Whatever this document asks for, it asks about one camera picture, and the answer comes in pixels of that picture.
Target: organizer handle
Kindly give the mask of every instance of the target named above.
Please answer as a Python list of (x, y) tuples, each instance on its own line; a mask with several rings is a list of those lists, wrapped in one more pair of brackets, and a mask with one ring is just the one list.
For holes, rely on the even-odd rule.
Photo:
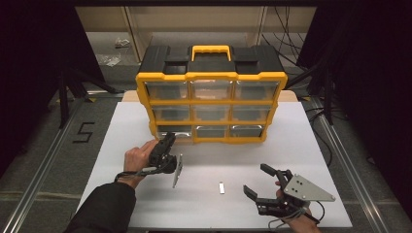
[(226, 53), (227, 60), (230, 61), (229, 46), (193, 46), (191, 49), (191, 61), (194, 61), (194, 56), (197, 53)]

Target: human hand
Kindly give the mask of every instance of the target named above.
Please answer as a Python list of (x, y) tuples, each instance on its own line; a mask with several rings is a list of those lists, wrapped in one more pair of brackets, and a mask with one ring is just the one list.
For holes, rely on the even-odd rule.
[[(151, 154), (152, 150), (154, 149), (155, 145), (157, 144), (157, 140), (148, 141), (143, 147), (141, 148), (132, 148), (128, 150), (124, 154), (124, 164), (123, 164), (123, 171), (124, 172), (138, 172), (141, 171), (143, 168), (148, 166), (149, 163), (149, 155)], [(126, 183), (133, 188), (136, 188), (137, 184), (145, 177), (124, 177), (119, 178), (119, 183)]]
[[(276, 191), (276, 197), (283, 197), (284, 192), (281, 189)], [(307, 214), (312, 215), (310, 210), (306, 211)], [(316, 223), (309, 219), (307, 216), (302, 215), (294, 219), (283, 219), (283, 221), (296, 233), (321, 233)]]

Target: black sleeve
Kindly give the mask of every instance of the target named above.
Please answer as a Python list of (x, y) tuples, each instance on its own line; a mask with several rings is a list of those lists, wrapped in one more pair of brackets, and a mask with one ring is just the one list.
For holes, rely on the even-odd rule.
[(129, 185), (103, 184), (90, 193), (64, 232), (126, 232), (135, 204)]

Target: white table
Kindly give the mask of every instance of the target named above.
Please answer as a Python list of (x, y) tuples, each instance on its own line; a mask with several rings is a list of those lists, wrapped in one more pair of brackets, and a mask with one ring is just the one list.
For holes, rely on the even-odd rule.
[[(80, 205), (97, 186), (111, 182), (122, 171), (126, 150), (153, 138), (148, 123), (140, 103), (118, 103)], [(275, 217), (260, 216), (256, 204), (243, 193), (246, 184), (259, 197), (275, 198), (277, 179), (259, 169), (260, 163), (266, 163), (275, 169), (290, 169), (336, 197), (335, 202), (323, 203), (326, 215), (320, 227), (352, 227), (301, 104), (280, 102), (267, 135), (262, 144), (175, 144), (171, 154), (184, 156), (177, 187), (172, 188), (173, 174), (147, 176), (136, 189), (137, 203), (129, 226), (267, 230), (268, 221)], [(220, 182), (225, 194), (220, 194)], [(314, 217), (322, 215), (317, 203), (310, 208)]]

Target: yellow storage organizer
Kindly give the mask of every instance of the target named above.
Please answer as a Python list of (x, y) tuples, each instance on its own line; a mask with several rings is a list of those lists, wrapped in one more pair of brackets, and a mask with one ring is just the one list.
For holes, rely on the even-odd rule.
[(288, 77), (271, 46), (148, 47), (137, 94), (158, 139), (259, 143)]

